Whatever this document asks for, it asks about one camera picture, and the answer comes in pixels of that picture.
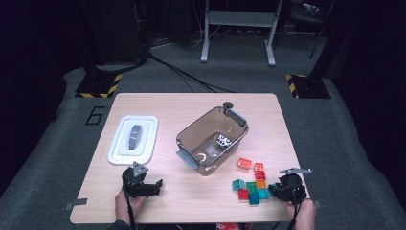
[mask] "wooden table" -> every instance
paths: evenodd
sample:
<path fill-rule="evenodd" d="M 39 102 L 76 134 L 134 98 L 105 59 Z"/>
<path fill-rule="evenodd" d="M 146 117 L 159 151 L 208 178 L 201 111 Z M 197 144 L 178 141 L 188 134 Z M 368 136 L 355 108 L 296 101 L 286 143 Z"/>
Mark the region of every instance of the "wooden table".
<path fill-rule="evenodd" d="M 248 134 L 237 151 L 215 172 L 202 176 L 177 155 L 176 135 L 210 109 L 224 102 L 247 120 Z M 107 154 L 122 117 L 156 116 L 157 138 L 145 183 L 164 180 L 159 195 L 150 196 L 136 217 L 140 223 L 202 223 L 285 221 L 280 203 L 270 197 L 257 206 L 238 200 L 232 190 L 236 179 L 255 181 L 253 168 L 237 167 L 239 157 L 262 162 L 267 184 L 279 182 L 280 170 L 300 168 L 278 99 L 273 94 L 124 93 L 117 95 L 81 186 L 73 223 L 112 223 L 114 196 L 122 186 L 127 166 L 109 163 Z"/>

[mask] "transparent container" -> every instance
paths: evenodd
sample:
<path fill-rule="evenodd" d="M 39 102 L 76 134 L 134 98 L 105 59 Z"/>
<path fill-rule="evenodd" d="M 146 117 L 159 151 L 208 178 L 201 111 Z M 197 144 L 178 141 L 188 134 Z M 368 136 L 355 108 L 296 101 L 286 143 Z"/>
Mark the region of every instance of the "transparent container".
<path fill-rule="evenodd" d="M 238 148 L 248 132 L 244 118 L 224 103 L 207 112 L 176 137 L 177 155 L 192 169 L 210 175 Z"/>

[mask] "colorful block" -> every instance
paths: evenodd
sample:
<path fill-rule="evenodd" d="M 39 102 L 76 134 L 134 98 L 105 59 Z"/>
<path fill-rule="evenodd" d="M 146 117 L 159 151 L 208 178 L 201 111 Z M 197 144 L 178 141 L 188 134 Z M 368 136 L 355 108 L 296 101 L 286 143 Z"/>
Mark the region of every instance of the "colorful block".
<path fill-rule="evenodd" d="M 255 171 L 263 171 L 263 163 L 255 163 Z"/>
<path fill-rule="evenodd" d="M 239 228 L 239 223 L 218 223 L 215 227 L 216 230 L 236 230 Z"/>
<path fill-rule="evenodd" d="M 241 180 L 241 179 L 237 179 L 235 181 L 233 181 L 233 190 L 237 191 L 239 189 L 245 189 L 245 181 Z"/>
<path fill-rule="evenodd" d="M 249 199 L 250 195 L 247 189 L 238 190 L 238 199 Z"/>
<path fill-rule="evenodd" d="M 267 189 L 258 189 L 259 199 L 267 199 L 269 197 Z"/>
<path fill-rule="evenodd" d="M 258 188 L 258 189 L 266 189 L 266 182 L 265 182 L 265 180 L 257 180 L 257 188 Z"/>
<path fill-rule="evenodd" d="M 247 186 L 248 192 L 255 193 L 258 190 L 257 182 L 246 182 L 245 185 Z"/>
<path fill-rule="evenodd" d="M 233 142 L 223 134 L 218 135 L 217 143 L 224 149 L 227 149 L 231 146 L 231 144 L 233 144 Z"/>
<path fill-rule="evenodd" d="M 250 193 L 250 205 L 257 205 L 259 204 L 259 193 Z"/>
<path fill-rule="evenodd" d="M 255 179 L 256 180 L 265 180 L 265 172 L 264 171 L 255 171 Z"/>
<path fill-rule="evenodd" d="M 237 166 L 244 170 L 249 170 L 249 169 L 251 169 L 251 164 L 252 164 L 251 160 L 239 157 Z"/>
<path fill-rule="evenodd" d="M 271 184 L 268 186 L 269 195 L 274 196 L 274 193 L 272 192 L 272 189 L 273 189 L 272 187 L 276 188 L 277 184 Z"/>

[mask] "red object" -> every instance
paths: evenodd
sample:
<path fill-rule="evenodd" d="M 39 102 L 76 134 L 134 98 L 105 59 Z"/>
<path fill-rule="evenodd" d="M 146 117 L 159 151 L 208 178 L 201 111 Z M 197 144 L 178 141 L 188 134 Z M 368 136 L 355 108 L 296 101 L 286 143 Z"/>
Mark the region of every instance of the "red object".
<path fill-rule="evenodd" d="M 239 199 L 249 199 L 250 195 L 247 189 L 239 189 L 238 190 L 238 198 Z"/>
<path fill-rule="evenodd" d="M 264 171 L 255 171 L 255 179 L 256 180 L 265 180 L 265 172 Z"/>
<path fill-rule="evenodd" d="M 217 230 L 240 230 L 237 223 L 218 223 Z"/>
<path fill-rule="evenodd" d="M 251 169 L 251 164 L 252 164 L 251 160 L 248 160 L 248 159 L 245 159 L 242 157 L 239 157 L 239 159 L 238 159 L 238 167 L 242 168 L 244 170 Z"/>
<path fill-rule="evenodd" d="M 263 171 L 263 163 L 255 163 L 255 171 Z"/>

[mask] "hazard tape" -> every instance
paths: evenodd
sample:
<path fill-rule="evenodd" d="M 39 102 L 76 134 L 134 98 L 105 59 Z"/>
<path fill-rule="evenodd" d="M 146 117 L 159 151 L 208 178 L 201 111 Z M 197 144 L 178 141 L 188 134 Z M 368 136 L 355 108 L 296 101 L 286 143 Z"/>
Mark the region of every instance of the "hazard tape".
<path fill-rule="evenodd" d="M 117 90 L 117 87 L 119 85 L 120 79 L 122 78 L 123 75 L 117 76 L 110 89 L 108 92 L 105 93 L 77 93 L 76 97 L 77 98 L 111 98 L 114 94 L 114 92 Z"/>
<path fill-rule="evenodd" d="M 289 85 L 290 93 L 293 98 L 299 98 L 298 92 L 296 90 L 295 84 L 293 83 L 293 77 L 307 78 L 307 75 L 286 75 L 287 83 Z"/>

